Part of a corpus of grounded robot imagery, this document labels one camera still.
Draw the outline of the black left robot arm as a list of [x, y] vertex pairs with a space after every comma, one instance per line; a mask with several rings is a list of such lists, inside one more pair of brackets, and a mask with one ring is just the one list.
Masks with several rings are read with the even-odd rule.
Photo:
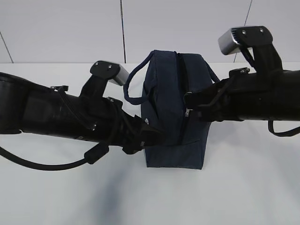
[[122, 110], [122, 102], [97, 95], [97, 84], [84, 85], [79, 96], [67, 86], [46, 87], [21, 77], [0, 75], [0, 132], [33, 133], [120, 146], [126, 154], [160, 145], [159, 128]]

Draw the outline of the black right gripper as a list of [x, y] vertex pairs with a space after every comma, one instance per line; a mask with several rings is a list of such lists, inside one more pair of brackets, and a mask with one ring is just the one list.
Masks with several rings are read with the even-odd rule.
[[233, 75], [201, 91], [188, 92], [184, 95], [185, 106], [197, 110], [200, 121], [248, 120], [248, 115], [241, 111], [243, 105], [238, 102], [242, 83], [247, 79], [248, 75]]

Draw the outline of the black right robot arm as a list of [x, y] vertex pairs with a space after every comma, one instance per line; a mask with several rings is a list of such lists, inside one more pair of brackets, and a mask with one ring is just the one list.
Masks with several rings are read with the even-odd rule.
[[266, 78], [249, 68], [184, 96], [186, 107], [202, 121], [300, 119], [300, 72], [283, 70]]

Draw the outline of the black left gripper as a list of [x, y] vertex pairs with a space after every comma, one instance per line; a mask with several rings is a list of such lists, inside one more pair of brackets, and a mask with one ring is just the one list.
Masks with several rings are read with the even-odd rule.
[[122, 101], [114, 98], [89, 100], [89, 118], [95, 128], [89, 131], [90, 142], [120, 146], [128, 155], [165, 142], [165, 134], [160, 129], [127, 114], [122, 106]]

